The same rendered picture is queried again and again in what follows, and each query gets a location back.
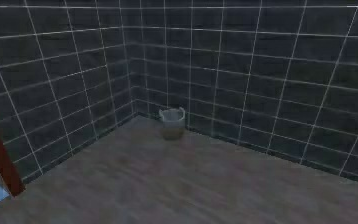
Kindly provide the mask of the red-brown door frame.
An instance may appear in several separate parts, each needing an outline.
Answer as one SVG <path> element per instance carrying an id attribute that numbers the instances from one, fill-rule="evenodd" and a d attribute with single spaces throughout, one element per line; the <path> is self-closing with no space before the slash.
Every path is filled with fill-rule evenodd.
<path id="1" fill-rule="evenodd" d="M 20 195 L 25 186 L 19 176 L 17 169 L 11 161 L 6 148 L 0 138 L 0 177 L 3 180 L 9 194 L 13 197 Z"/>

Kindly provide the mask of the grey bin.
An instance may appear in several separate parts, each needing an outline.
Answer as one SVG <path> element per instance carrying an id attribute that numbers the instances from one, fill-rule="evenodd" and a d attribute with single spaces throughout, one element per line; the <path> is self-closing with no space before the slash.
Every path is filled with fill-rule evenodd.
<path id="1" fill-rule="evenodd" d="M 165 140 L 180 139 L 185 130 L 186 113 L 182 107 L 159 111 L 161 134 Z"/>

